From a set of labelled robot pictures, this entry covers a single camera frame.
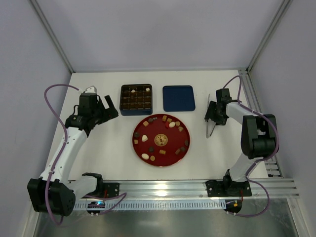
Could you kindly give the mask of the metal tongs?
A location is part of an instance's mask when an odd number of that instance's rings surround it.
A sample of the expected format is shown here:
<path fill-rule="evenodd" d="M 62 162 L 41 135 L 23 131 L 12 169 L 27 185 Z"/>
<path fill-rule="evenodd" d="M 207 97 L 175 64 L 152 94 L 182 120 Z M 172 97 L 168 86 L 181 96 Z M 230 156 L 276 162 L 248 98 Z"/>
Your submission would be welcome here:
<path fill-rule="evenodd" d="M 207 109 L 209 107 L 209 104 L 211 102 L 211 94 L 208 95 L 208 100 L 207 100 Z M 213 122 L 211 119 L 206 120 L 206 138 L 210 138 L 214 132 L 216 123 Z"/>

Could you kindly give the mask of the blue box lid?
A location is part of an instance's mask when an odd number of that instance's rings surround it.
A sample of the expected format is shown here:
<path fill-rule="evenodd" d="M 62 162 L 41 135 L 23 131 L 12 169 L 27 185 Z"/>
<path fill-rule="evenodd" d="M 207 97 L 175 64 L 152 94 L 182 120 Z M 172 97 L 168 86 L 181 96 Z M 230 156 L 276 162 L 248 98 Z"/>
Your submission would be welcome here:
<path fill-rule="evenodd" d="M 195 110 L 195 97 L 191 85 L 167 85 L 162 89 L 165 112 L 192 112 Z"/>

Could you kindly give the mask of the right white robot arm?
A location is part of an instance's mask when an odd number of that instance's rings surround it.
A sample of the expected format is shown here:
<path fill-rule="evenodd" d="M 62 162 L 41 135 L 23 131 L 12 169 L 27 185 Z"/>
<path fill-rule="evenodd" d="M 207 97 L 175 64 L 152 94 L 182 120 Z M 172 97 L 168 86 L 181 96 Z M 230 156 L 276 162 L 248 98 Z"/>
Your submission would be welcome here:
<path fill-rule="evenodd" d="M 208 101 L 204 117 L 207 138 L 210 138 L 216 127 L 226 125 L 228 119 L 234 119 L 242 126 L 242 153 L 222 180 L 206 181 L 207 195 L 250 197 L 249 175 L 260 162 L 273 157 L 279 149 L 276 117 L 247 108 L 239 100 L 232 99 L 229 89 L 223 88 L 216 91 L 216 101 Z"/>

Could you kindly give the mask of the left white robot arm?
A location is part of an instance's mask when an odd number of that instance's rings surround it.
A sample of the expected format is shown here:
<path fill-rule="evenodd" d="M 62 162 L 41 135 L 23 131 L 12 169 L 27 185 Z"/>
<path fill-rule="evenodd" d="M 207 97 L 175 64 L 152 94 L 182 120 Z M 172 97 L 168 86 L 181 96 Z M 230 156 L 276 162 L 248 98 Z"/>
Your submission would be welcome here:
<path fill-rule="evenodd" d="M 69 183 L 70 171 L 77 155 L 97 125 L 118 117 L 119 113 L 109 95 L 105 96 L 105 108 L 99 95 L 84 92 L 75 105 L 76 114 L 65 121 L 64 135 L 59 150 L 38 179 L 30 179 L 27 190 L 34 211 L 62 217 L 69 216 L 77 200 L 85 197 L 100 197 L 104 193 L 102 175 L 86 172 Z"/>

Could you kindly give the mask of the blue chocolate box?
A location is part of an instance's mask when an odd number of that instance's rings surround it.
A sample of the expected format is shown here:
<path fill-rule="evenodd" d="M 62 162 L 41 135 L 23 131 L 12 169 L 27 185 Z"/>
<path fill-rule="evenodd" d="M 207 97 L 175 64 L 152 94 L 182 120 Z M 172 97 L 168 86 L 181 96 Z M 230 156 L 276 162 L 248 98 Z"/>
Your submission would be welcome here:
<path fill-rule="evenodd" d="M 153 113 L 153 88 L 151 84 L 124 84 L 120 90 L 119 109 L 122 116 L 149 116 Z"/>

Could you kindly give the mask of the white heart chocolate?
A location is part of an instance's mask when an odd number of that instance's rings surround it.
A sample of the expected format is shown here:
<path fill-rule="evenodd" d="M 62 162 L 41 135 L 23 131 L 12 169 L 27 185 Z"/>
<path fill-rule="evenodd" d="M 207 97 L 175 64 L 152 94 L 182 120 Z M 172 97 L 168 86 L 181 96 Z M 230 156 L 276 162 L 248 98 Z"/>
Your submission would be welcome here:
<path fill-rule="evenodd" d="M 148 140 L 147 135 L 143 135 L 143 136 L 142 136 L 142 142 L 146 142 L 147 140 Z"/>

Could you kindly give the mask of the white oval chocolate bottom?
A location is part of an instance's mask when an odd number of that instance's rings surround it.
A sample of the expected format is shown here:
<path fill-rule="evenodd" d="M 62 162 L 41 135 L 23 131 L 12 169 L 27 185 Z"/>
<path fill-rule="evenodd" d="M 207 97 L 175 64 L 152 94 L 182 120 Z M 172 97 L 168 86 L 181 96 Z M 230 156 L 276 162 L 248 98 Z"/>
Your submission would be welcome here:
<path fill-rule="evenodd" d="M 148 154 L 141 154 L 141 158 L 144 160 L 149 159 L 149 155 Z"/>

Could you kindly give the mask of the round red plate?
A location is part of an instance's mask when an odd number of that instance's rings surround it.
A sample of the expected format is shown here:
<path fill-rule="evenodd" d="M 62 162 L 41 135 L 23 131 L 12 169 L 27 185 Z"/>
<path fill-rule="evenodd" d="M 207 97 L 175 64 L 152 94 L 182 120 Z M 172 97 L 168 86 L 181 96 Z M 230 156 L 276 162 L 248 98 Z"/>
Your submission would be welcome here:
<path fill-rule="evenodd" d="M 175 122 L 172 128 L 166 124 Z M 142 142 L 142 136 L 147 135 L 148 140 Z M 168 114 L 154 114 L 142 119 L 132 132 L 132 146 L 136 155 L 145 163 L 168 167 L 181 161 L 188 153 L 190 147 L 190 133 L 186 125 L 177 117 Z M 141 154 L 148 154 L 149 159 L 144 160 Z"/>

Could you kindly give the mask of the right mounting plate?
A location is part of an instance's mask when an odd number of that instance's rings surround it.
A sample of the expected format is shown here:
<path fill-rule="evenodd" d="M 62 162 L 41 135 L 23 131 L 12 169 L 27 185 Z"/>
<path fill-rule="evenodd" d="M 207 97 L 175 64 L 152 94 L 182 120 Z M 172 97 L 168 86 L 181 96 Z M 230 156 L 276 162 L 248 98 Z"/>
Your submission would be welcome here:
<path fill-rule="evenodd" d="M 252 191 L 248 181 L 217 181 L 205 182 L 208 197 L 251 197 Z"/>

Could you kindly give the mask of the mounting plate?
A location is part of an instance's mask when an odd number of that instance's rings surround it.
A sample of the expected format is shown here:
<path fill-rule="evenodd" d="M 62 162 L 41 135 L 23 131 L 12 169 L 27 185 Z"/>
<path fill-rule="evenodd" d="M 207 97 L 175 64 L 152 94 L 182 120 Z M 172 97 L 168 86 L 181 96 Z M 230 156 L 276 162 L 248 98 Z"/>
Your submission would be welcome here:
<path fill-rule="evenodd" d="M 103 183 L 104 192 L 103 198 L 114 198 L 119 195 L 119 183 L 114 182 L 104 182 Z"/>
<path fill-rule="evenodd" d="M 252 191 L 248 181 L 217 181 L 205 182 L 208 197 L 251 197 Z"/>

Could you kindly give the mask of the left mounting plate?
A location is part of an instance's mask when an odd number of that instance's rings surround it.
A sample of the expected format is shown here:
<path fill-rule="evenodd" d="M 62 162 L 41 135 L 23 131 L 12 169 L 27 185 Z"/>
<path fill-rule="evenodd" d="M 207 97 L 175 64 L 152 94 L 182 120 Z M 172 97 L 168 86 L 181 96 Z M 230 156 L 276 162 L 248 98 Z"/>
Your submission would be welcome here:
<path fill-rule="evenodd" d="M 114 182 L 104 182 L 103 183 L 104 192 L 103 198 L 114 198 L 119 195 L 119 183 Z"/>

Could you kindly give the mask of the right aluminium side rail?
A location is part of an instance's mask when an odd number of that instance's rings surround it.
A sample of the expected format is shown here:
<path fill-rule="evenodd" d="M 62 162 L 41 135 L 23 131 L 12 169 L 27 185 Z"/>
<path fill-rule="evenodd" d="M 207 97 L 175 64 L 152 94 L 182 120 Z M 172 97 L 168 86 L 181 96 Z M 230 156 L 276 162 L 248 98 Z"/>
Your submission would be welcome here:
<path fill-rule="evenodd" d="M 246 69 L 239 70 L 238 74 L 241 76 L 242 87 L 248 106 L 257 112 L 262 113 L 263 110 L 255 93 L 255 89 L 251 81 L 250 75 L 248 74 Z M 283 178 L 276 156 L 264 161 L 264 164 L 266 166 L 268 177 Z"/>

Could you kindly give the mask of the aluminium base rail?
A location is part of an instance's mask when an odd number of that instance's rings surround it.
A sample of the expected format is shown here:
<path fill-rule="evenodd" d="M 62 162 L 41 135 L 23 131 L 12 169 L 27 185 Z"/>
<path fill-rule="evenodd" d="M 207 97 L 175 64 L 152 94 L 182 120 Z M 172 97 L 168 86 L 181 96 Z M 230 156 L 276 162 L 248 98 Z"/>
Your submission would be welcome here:
<path fill-rule="evenodd" d="M 231 200 L 247 199 L 289 199 L 298 198 L 299 193 L 292 179 L 256 179 L 250 183 L 250 197 L 245 194 L 219 196 L 208 193 L 211 189 L 205 180 L 160 180 L 160 181 L 116 181 L 123 200 L 116 198 L 102 206 L 92 204 L 94 199 L 83 198 L 76 202 L 75 211 L 104 211 L 111 207 L 116 211 L 125 210 L 208 210 L 224 209 Z"/>

